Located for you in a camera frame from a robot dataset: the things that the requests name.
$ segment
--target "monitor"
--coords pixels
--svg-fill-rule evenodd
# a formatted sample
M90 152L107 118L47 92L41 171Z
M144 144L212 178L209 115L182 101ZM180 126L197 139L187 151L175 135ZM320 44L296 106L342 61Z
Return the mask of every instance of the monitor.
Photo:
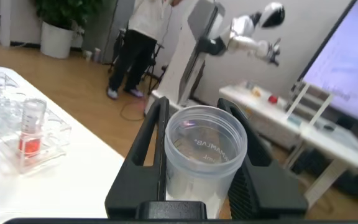
M358 119L358 0L318 50L303 80L333 93L330 106Z

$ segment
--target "white plant pot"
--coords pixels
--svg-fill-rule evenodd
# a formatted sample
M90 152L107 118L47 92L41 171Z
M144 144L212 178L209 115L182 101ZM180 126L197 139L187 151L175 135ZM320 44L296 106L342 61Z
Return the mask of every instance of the white plant pot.
M54 58L67 58L70 54L73 31L42 23L41 52Z

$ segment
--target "clear plastic tray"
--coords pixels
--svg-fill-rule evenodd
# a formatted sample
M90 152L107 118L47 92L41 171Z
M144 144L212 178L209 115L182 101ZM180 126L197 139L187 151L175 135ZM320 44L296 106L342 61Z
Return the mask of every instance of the clear plastic tray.
M26 98L19 86L4 73L0 73L0 171L28 174L58 162L69 144L71 127L47 109L42 131L23 136L21 133L22 106ZM40 140L39 150L33 154L19 149L34 139Z

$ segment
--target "black holder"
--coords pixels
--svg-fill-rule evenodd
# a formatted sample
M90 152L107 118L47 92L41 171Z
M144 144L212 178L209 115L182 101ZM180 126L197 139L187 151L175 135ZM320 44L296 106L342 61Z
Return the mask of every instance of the black holder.
M207 220L203 202L165 201L167 158L164 136L169 119L169 101L163 97L151 106L106 197L104 204L109 220L24 218L11 220L7 224L99 224L122 223L123 220L125 223L140 223L144 220L159 223L235 223L235 220L243 222L250 219L281 218L294 218L292 223L301 223L308 204L298 191L298 181L272 159L265 144L235 104L219 99L218 108L237 118L248 137L247 156L236 172L228 193L233 220ZM155 125L157 142L154 164L144 167Z

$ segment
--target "potted plant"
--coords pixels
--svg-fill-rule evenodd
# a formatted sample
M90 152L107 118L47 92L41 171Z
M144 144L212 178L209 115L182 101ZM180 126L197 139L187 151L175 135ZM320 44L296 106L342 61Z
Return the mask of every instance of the potted plant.
M41 52L55 58L67 58L73 35L85 27L89 16L96 13L102 0L35 0L41 18Z

